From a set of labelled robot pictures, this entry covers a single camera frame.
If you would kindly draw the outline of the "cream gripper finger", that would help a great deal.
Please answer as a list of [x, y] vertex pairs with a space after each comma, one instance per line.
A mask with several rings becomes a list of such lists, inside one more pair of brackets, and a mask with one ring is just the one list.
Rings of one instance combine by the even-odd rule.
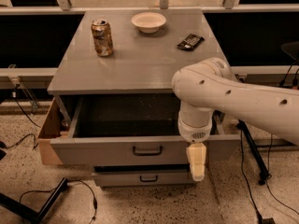
[[195, 182], [203, 181], [205, 178], [205, 166], [203, 164], [191, 164], [190, 172]]

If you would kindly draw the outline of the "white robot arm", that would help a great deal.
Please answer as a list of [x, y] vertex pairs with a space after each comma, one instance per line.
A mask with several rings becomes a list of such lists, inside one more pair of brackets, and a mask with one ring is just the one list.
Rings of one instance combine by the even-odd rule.
[[222, 59], [210, 58], [179, 69], [172, 90], [180, 100], [178, 130], [192, 179], [205, 177], [206, 146], [212, 115], [220, 111], [299, 145], [299, 90], [241, 83]]

